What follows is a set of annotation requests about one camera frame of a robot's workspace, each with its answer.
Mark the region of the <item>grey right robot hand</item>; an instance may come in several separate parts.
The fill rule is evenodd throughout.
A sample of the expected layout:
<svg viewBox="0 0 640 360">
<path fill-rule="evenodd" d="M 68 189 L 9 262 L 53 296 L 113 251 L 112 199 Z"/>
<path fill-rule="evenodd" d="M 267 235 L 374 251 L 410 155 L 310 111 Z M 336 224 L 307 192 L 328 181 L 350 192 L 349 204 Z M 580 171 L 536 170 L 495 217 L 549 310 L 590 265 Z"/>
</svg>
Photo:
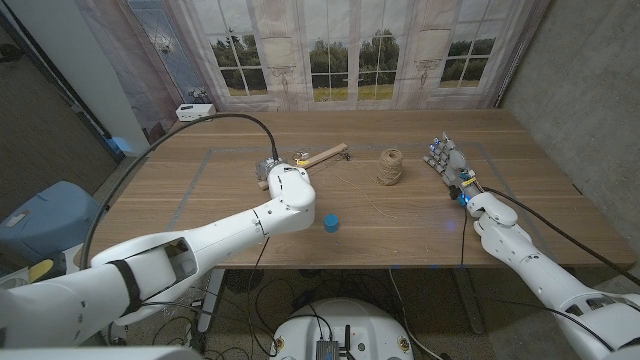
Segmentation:
<svg viewBox="0 0 640 360">
<path fill-rule="evenodd" d="M 475 172 L 468 166 L 464 154 L 446 133 L 441 138 L 434 138 L 429 145 L 429 154 L 423 160 L 442 176 L 449 188 L 449 196 L 460 205 L 466 206 L 469 201 L 482 192 L 477 184 Z"/>
</svg>

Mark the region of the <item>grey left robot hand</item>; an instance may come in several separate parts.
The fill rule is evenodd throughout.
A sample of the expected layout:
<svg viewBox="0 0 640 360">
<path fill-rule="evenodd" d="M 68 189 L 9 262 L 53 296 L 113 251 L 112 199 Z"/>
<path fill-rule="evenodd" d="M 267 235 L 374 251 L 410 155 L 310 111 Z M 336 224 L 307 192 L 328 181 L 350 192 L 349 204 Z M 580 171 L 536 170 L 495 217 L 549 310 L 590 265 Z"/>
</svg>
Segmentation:
<svg viewBox="0 0 640 360">
<path fill-rule="evenodd" d="M 258 181 L 266 181 L 271 170 L 282 162 L 281 158 L 269 157 L 255 164 L 256 178 Z"/>
</svg>

